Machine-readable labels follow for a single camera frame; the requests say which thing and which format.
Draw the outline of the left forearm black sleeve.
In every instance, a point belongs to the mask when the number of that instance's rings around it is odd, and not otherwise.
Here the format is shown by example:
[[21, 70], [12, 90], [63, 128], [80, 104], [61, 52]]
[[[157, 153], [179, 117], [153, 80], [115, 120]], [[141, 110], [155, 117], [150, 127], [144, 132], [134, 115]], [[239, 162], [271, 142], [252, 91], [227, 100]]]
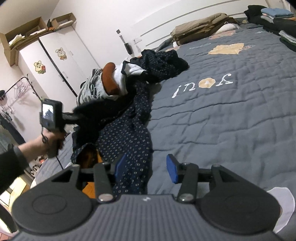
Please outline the left forearm black sleeve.
[[0, 194], [6, 191], [16, 178], [24, 174], [29, 166], [25, 156], [17, 146], [1, 154], [0, 159]]

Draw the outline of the person's left hand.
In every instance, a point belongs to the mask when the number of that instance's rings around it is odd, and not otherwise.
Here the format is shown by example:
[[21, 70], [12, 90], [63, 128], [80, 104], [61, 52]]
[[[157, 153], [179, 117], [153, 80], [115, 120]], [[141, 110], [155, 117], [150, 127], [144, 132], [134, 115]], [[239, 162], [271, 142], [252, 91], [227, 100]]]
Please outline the person's left hand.
[[49, 149], [55, 146], [55, 142], [61, 141], [59, 147], [61, 149], [65, 136], [65, 132], [50, 132], [44, 129], [36, 139], [21, 144], [18, 148], [29, 163], [37, 157], [45, 155]]

